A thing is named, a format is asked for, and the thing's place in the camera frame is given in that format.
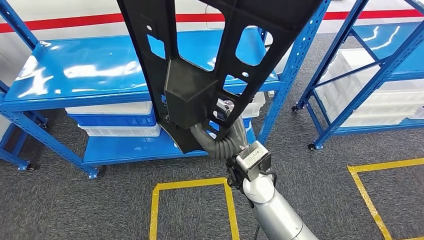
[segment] black plastic part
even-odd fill
[[[219,125],[216,140],[224,138],[321,3],[321,0],[200,1],[221,11],[225,18],[212,71],[180,57],[174,0],[117,0],[143,69],[156,121],[183,153],[202,150],[189,130],[194,124],[212,120]],[[256,66],[236,57],[242,32],[251,25],[270,32],[273,37],[273,44]],[[164,43],[165,59],[152,53],[148,35]],[[223,89],[227,75],[247,83],[242,94]],[[226,119],[214,116],[218,98],[234,103]]]
[[[315,144],[313,144],[313,143],[308,144],[308,145],[307,145],[307,148],[308,148],[309,150],[316,150],[316,149],[317,149],[317,147],[316,147],[316,146],[315,146]]]

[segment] white storage bin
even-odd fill
[[[91,137],[158,137],[161,127],[155,126],[80,126]]]
[[[355,116],[355,114],[352,114],[344,121],[341,127],[397,125],[404,119],[405,116],[402,115],[371,114],[368,116]]]
[[[106,105],[66,107],[65,110],[68,114],[149,115],[152,112],[152,102],[139,101]]]
[[[320,82],[327,81],[374,60],[365,49],[340,49]],[[332,122],[380,69],[374,66],[318,87],[315,92]],[[396,125],[417,115],[424,105],[424,79],[385,82],[359,106],[342,127]]]
[[[11,124],[11,121],[9,121],[3,115],[0,115],[0,141],[3,139],[6,131],[8,130]]]
[[[424,106],[420,106],[412,116],[408,117],[409,119],[424,119]]]
[[[249,103],[244,111],[241,113],[241,117],[244,119],[259,117],[259,111],[265,104],[265,94],[263,92],[257,92],[251,103]]]

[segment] shelf shelf board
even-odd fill
[[[415,128],[424,128],[424,119],[405,118],[401,123],[395,124],[395,125],[339,127],[334,132],[334,135],[341,136],[341,135],[348,135],[348,134],[364,134],[364,133],[372,133],[372,132],[415,129]]]
[[[178,32],[186,60],[207,71],[215,67],[222,29]],[[153,53],[164,56],[163,42],[149,37]],[[256,28],[246,28],[236,55],[257,65],[266,54]],[[284,82],[272,72],[260,91],[278,90]],[[224,88],[242,93],[246,83],[228,76]],[[4,97],[8,111],[55,109],[149,101],[150,96],[129,36],[40,41]]]
[[[392,55],[421,22],[358,25],[352,35],[377,61]],[[389,81],[424,78],[422,55],[424,44],[420,44],[393,72]]]
[[[252,124],[246,130],[247,140],[251,144],[256,140]],[[101,166],[206,155],[205,151],[192,151],[182,154],[174,145],[171,137],[164,130],[161,130],[158,137],[90,137],[82,164]]]

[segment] black cable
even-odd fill
[[[275,171],[261,171],[260,172],[263,175],[272,175],[272,184],[274,184],[274,187],[277,184],[277,173]]]
[[[275,171],[261,171],[260,172],[262,175],[272,175],[272,184],[274,185],[274,187],[277,184],[277,173]],[[261,226],[258,224],[256,227],[256,232],[254,233],[254,239],[253,240],[257,240],[258,239],[258,234],[259,234],[259,229],[261,228]]]
[[[261,226],[259,226],[259,224],[256,227],[256,232],[254,233],[254,239],[253,240],[257,240],[258,239],[258,234],[259,234],[259,229],[261,228]]]

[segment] yellow floor marking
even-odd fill
[[[159,190],[193,188],[193,187],[223,184],[223,180],[226,181],[226,178],[218,177],[218,178],[208,178],[208,179],[199,179],[199,180],[190,180],[190,181],[174,181],[174,182],[158,183],[156,187],[159,188]]]
[[[361,179],[359,178],[358,173],[384,170],[384,169],[402,168],[402,167],[409,167],[409,166],[416,166],[416,165],[424,165],[424,158],[401,160],[401,161],[390,161],[390,162],[374,163],[374,164],[359,165],[359,166],[347,166],[347,169],[352,175],[353,181],[355,182],[363,200],[365,201],[366,206],[368,207],[369,212],[374,218],[374,221],[377,224],[378,228],[380,229],[381,233],[383,234],[383,237],[385,240],[392,240],[392,236],[390,235],[381,216],[377,212],[376,207],[371,201],[371,198],[368,195],[368,192],[365,189]],[[408,238],[404,240],[424,240],[424,236],[416,237],[416,238]]]
[[[156,240],[158,235],[159,187],[156,185],[151,194],[149,239]]]
[[[383,234],[384,239],[385,240],[392,240],[392,236],[390,236],[390,233],[387,230],[387,227],[384,224],[382,217],[377,212],[377,209],[374,206],[373,202],[371,201],[371,198],[368,195],[367,191],[365,190],[365,187],[362,184],[362,181],[359,178],[358,174],[356,172],[351,172],[350,174],[352,175],[353,181],[355,182],[360,194],[362,195],[362,198],[365,201],[365,204],[368,207],[369,212],[371,213],[372,217],[374,218],[375,223],[377,224],[378,228],[380,229],[381,233]]]
[[[226,205],[228,207],[229,227],[231,228],[232,240],[240,240],[239,227],[237,226],[236,208],[234,207],[233,192],[227,184],[227,179],[224,181]]]
[[[424,240],[424,236],[415,237],[415,238],[408,238],[408,239],[404,239],[404,240]]]
[[[360,165],[360,166],[348,166],[349,171],[352,173],[360,173],[360,172],[370,172],[376,170],[383,169],[394,169],[401,167],[409,167],[415,165],[424,164],[424,158],[417,158],[411,160],[402,160],[402,161],[390,161],[390,162],[382,162],[368,165]]]
[[[156,240],[158,236],[158,212],[159,212],[159,191],[170,189],[193,188],[210,185],[224,184],[226,204],[228,208],[229,225],[231,229],[232,240],[240,240],[239,228],[237,226],[236,210],[234,207],[233,193],[227,184],[225,177],[190,180],[190,181],[175,181],[158,183],[151,194],[151,210],[150,210],[150,232],[149,239]]]

